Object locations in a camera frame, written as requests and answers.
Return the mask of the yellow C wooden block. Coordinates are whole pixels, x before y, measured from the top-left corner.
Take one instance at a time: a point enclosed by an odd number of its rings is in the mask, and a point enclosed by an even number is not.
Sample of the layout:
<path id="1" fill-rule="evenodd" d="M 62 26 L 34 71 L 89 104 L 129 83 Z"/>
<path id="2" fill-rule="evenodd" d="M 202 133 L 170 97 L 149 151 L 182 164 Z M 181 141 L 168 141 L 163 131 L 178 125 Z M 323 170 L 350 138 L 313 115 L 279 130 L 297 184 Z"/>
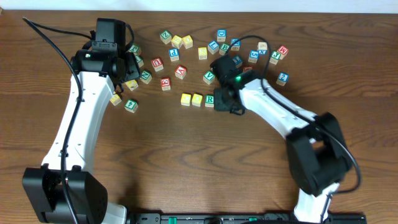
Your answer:
<path id="1" fill-rule="evenodd" d="M 190 106 L 191 98 L 192 98 L 191 94 L 182 93 L 181 100 L 180 100 L 181 105 Z"/>

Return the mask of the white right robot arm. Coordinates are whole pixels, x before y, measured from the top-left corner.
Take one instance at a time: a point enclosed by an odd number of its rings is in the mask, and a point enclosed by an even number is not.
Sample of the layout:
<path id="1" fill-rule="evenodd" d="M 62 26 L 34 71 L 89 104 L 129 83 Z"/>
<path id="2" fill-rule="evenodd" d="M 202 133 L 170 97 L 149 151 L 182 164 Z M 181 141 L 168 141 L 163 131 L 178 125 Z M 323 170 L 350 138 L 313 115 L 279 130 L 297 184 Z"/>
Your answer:
<path id="1" fill-rule="evenodd" d="M 291 213 L 263 215 L 162 215 L 137 213 L 128 223 L 366 223 L 362 215 L 329 214 L 340 182 L 357 163 L 348 151 L 337 119 L 307 111 L 275 91 L 257 70 L 242 71 L 224 55 L 210 68 L 220 83 L 214 90 L 215 110 L 242 115 L 250 110 L 267 121 L 284 139 L 289 170 L 299 187 Z"/>

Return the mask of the green R wooden block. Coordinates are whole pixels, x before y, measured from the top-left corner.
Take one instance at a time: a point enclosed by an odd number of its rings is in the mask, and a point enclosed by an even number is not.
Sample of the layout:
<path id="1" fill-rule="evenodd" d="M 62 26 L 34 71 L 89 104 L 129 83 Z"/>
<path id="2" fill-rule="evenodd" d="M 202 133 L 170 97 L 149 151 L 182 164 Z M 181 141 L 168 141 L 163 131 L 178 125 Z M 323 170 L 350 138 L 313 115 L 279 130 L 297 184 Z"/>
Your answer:
<path id="1" fill-rule="evenodd" d="M 213 108 L 215 105 L 214 96 L 213 95 L 206 95 L 205 97 L 205 106 L 207 108 Z"/>

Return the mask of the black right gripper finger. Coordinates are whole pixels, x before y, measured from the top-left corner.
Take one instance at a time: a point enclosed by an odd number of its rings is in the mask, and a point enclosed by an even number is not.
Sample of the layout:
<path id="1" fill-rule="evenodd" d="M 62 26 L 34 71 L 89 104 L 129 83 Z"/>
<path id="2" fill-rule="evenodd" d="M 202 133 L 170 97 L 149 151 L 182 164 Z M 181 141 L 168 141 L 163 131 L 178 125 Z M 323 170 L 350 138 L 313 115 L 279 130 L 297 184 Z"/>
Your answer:
<path id="1" fill-rule="evenodd" d="M 131 52 L 126 52 L 126 81 L 137 80 L 141 77 L 136 56 Z"/>
<path id="2" fill-rule="evenodd" d="M 229 106 L 224 102 L 223 90 L 221 88 L 216 88 L 214 93 L 214 108 L 216 111 L 228 111 Z"/>

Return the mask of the yellow O wooden block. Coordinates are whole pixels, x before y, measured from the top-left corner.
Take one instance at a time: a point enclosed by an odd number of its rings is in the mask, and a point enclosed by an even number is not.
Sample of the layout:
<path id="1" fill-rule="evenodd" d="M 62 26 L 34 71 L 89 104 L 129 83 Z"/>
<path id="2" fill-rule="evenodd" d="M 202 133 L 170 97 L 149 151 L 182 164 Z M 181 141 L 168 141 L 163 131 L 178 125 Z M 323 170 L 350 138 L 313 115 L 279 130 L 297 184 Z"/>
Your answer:
<path id="1" fill-rule="evenodd" d="M 192 105 L 193 105 L 193 106 L 200 107 L 200 106 L 201 106 L 201 103 L 202 103 L 202 100 L 203 100 L 203 96 L 200 95 L 200 94 L 196 94 L 196 93 L 195 93 L 195 94 L 192 96 Z"/>

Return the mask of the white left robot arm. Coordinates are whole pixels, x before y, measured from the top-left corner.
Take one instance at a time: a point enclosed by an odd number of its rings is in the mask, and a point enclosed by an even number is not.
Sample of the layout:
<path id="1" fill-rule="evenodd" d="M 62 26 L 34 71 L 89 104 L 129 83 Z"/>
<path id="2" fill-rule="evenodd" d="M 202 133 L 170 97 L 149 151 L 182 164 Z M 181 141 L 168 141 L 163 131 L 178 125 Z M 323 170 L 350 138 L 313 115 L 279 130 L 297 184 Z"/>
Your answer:
<path id="1" fill-rule="evenodd" d="M 22 186 L 42 223 L 125 223 L 127 208 L 111 203 L 93 176 L 95 146 L 115 86 L 139 75 L 131 53 L 79 50 L 76 73 L 57 136 Z"/>

